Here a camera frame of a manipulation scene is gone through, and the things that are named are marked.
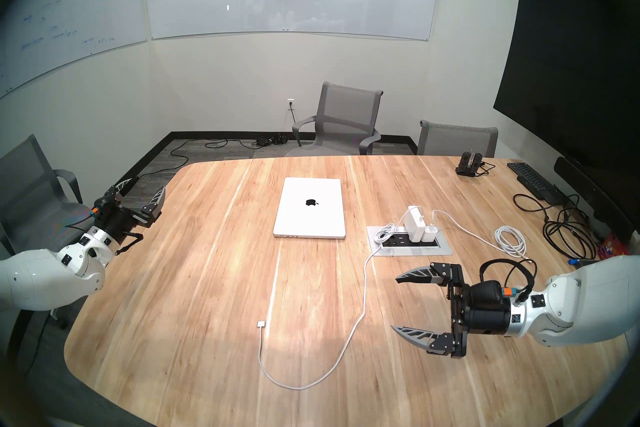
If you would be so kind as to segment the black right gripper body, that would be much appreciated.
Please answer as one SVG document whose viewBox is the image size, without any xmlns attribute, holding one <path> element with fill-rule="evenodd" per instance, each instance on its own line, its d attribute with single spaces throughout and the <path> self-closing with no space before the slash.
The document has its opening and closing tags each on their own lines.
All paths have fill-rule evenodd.
<svg viewBox="0 0 640 427">
<path fill-rule="evenodd" d="M 510 299 L 504 296 L 497 280 L 484 280 L 474 285 L 464 281 L 462 267 L 451 265 L 451 277 L 447 284 L 452 327 L 447 338 L 447 353 L 462 358 L 467 351 L 470 333 L 503 335 L 511 316 Z"/>
</svg>

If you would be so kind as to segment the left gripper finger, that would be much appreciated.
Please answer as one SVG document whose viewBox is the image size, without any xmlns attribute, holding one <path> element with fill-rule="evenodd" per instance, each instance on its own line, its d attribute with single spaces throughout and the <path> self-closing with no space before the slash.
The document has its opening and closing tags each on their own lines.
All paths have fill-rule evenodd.
<svg viewBox="0 0 640 427">
<path fill-rule="evenodd" d="M 139 181 L 140 177 L 135 176 L 129 179 L 123 179 L 119 183 L 110 187 L 110 194 L 114 197 L 124 197 L 128 194 L 128 192 L 136 185 Z"/>
<path fill-rule="evenodd" d="M 140 209 L 140 225 L 150 227 L 161 215 L 166 198 L 166 188 L 162 186 L 156 194 Z"/>
</svg>

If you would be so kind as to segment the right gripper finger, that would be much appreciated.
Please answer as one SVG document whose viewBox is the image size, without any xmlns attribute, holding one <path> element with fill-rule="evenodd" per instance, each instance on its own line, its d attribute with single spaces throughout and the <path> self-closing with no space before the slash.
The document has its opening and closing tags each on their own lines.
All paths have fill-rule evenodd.
<svg viewBox="0 0 640 427">
<path fill-rule="evenodd" d="M 446 287 L 451 279 L 450 264 L 431 263 L 428 266 L 414 268 L 396 276 L 398 284 L 436 284 Z"/>
<path fill-rule="evenodd" d="M 451 357 L 458 355 L 458 333 L 454 331 L 435 333 L 418 328 L 395 325 L 392 325 L 391 328 L 406 342 L 426 351 L 428 354 Z"/>
</svg>

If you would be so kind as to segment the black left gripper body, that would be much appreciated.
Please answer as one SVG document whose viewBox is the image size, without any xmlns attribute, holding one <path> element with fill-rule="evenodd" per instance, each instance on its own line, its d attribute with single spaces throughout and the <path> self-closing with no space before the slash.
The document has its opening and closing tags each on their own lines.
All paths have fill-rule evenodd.
<svg viewBox="0 0 640 427">
<path fill-rule="evenodd" d="M 140 225 L 140 209 L 130 209 L 121 205 L 121 201 L 110 193 L 96 199 L 93 206 L 94 226 L 104 231 L 119 247 L 115 255 L 126 252 L 144 235 L 132 230 Z"/>
</svg>

